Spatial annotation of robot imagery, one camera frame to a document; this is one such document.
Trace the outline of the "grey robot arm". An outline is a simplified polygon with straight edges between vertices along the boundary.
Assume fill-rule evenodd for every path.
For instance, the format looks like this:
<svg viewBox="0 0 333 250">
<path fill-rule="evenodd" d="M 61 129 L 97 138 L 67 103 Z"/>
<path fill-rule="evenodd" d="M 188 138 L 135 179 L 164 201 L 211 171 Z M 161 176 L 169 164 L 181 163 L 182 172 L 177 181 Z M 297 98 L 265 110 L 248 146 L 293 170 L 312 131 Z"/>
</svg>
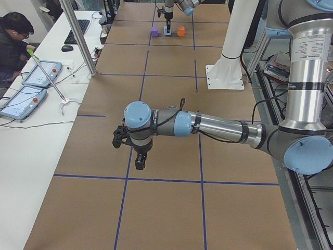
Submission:
<svg viewBox="0 0 333 250">
<path fill-rule="evenodd" d="M 146 62 L 138 81 L 125 77 L 120 108 L 141 100 L 152 109 L 178 106 L 231 120 L 249 121 L 254 106 L 251 86 L 244 90 L 210 90 L 204 67 L 217 60 L 225 39 L 230 13 L 223 4 L 203 4 L 192 16 L 175 12 L 173 27 L 184 26 L 184 37 L 149 37 L 150 26 L 161 28 L 154 5 L 123 3 L 119 20 L 133 49 L 141 49 Z M 146 169 L 136 170 L 135 152 L 123 147 L 117 152 L 117 167 L 129 167 L 132 178 L 193 179 L 204 169 L 207 180 L 219 176 L 240 180 L 241 176 L 263 175 L 274 180 L 273 165 L 263 152 L 246 145 L 215 141 L 205 135 L 188 137 L 156 136 L 148 153 Z"/>
<path fill-rule="evenodd" d="M 173 7 L 177 5 L 180 10 L 187 16 L 190 16 L 194 9 L 203 3 L 201 0 L 169 0 L 164 1 L 164 6 L 158 11 L 159 14 L 164 14 L 166 19 L 166 26 L 164 27 L 164 34 L 171 35 L 171 20 L 173 18 Z"/>
</svg>

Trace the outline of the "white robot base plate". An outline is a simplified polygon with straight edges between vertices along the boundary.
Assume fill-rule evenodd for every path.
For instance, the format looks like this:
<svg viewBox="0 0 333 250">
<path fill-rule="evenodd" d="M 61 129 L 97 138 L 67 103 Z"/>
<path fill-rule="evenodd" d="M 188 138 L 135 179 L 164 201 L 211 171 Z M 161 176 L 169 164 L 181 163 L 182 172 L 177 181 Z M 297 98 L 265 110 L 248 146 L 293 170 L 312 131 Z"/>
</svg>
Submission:
<svg viewBox="0 0 333 250">
<path fill-rule="evenodd" d="M 206 65 L 210 90 L 244 90 L 240 60 L 253 18 L 263 1 L 234 1 L 221 57 L 214 65 Z"/>
</svg>

